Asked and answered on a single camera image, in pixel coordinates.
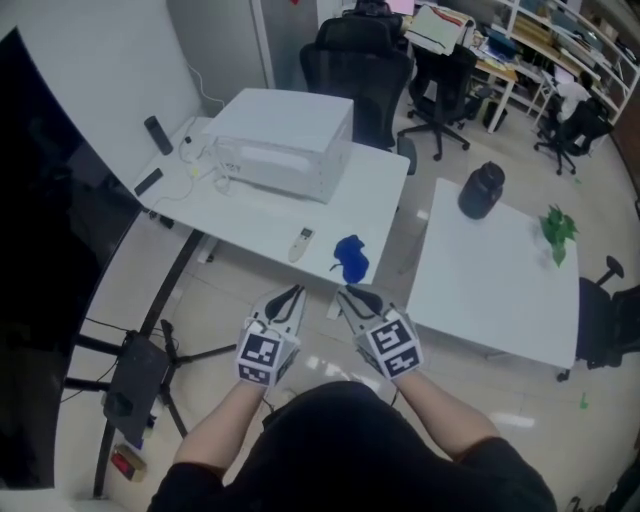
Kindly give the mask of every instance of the white appliance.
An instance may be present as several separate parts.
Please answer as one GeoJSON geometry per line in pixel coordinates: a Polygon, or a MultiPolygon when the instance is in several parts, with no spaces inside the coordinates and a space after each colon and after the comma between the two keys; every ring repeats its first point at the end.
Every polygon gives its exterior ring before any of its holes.
{"type": "Polygon", "coordinates": [[[353,101],[245,89],[204,133],[230,179],[328,203],[351,152],[353,101]]]}

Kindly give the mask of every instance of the green plant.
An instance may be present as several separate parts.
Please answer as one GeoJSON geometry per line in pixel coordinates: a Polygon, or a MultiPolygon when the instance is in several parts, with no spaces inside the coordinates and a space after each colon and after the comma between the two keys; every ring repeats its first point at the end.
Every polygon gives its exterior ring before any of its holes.
{"type": "Polygon", "coordinates": [[[551,244],[553,261],[559,267],[567,256],[565,242],[575,240],[576,234],[579,233],[576,223],[556,205],[549,206],[549,214],[546,217],[540,217],[540,226],[544,237],[551,244]]]}

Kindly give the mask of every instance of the black office chair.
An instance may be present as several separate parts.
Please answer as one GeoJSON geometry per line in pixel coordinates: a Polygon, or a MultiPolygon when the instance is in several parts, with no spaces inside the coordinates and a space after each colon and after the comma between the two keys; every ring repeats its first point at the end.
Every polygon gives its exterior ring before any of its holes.
{"type": "MultiPolygon", "coordinates": [[[[617,292],[611,297],[603,288],[614,275],[623,278],[622,265],[607,257],[609,271],[597,283],[580,279],[580,315],[576,359],[587,367],[617,368],[622,356],[640,352],[640,286],[617,292]]],[[[558,375],[558,382],[569,378],[570,370],[558,375]]]]}
{"type": "Polygon", "coordinates": [[[418,115],[427,124],[402,130],[398,136],[433,131],[438,144],[438,153],[433,157],[436,161],[442,159],[443,133],[462,142],[462,149],[467,151],[470,147],[469,141],[447,125],[467,117],[467,94],[478,58],[471,50],[460,45],[456,45],[449,56],[436,55],[418,46],[414,46],[414,51],[418,73],[409,86],[414,103],[414,110],[409,112],[409,117],[418,115]],[[435,102],[424,97],[431,81],[438,85],[435,102]]]}
{"type": "Polygon", "coordinates": [[[556,153],[558,159],[558,176],[562,175],[562,159],[564,158],[571,165],[571,174],[576,173],[576,166],[571,160],[571,156],[583,156],[591,151],[591,144],[594,140],[609,135],[613,131],[613,125],[609,123],[609,112],[607,108],[595,98],[578,103],[578,107],[573,115],[562,123],[557,130],[552,131],[548,127],[542,127],[538,132],[539,138],[544,138],[548,142],[538,142],[533,149],[550,148],[556,153]],[[576,144],[576,140],[584,135],[585,139],[581,145],[576,144]]]}
{"type": "Polygon", "coordinates": [[[391,43],[394,45],[402,37],[404,17],[394,13],[384,0],[358,0],[355,9],[345,11],[343,16],[359,16],[382,23],[389,29],[391,43]]]}
{"type": "MultiPolygon", "coordinates": [[[[316,42],[300,52],[300,62],[309,92],[353,100],[354,142],[387,151],[395,146],[393,118],[412,62],[394,50],[382,23],[359,17],[325,21],[316,42]]],[[[398,154],[411,160],[414,174],[413,142],[398,139],[398,154]]]]}

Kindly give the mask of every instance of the person's arm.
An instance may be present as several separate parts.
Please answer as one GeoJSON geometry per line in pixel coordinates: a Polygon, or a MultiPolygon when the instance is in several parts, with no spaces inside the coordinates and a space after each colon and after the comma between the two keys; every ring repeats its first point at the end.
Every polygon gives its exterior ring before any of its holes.
{"type": "Polygon", "coordinates": [[[182,441],[174,464],[215,468],[222,477],[238,456],[247,430],[266,389],[239,382],[209,416],[182,441]]]}
{"type": "Polygon", "coordinates": [[[406,373],[395,384],[433,441],[452,459],[485,439],[500,437],[489,418],[440,389],[422,373],[406,373]]]}

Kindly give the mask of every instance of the person sitting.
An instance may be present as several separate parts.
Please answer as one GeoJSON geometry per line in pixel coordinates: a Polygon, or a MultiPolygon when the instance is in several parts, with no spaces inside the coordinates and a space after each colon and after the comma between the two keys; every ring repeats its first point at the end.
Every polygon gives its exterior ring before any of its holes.
{"type": "Polygon", "coordinates": [[[558,84],[556,91],[559,98],[552,98],[549,103],[549,121],[552,131],[567,121],[578,108],[578,103],[591,98],[593,77],[583,71],[577,82],[558,84]]]}

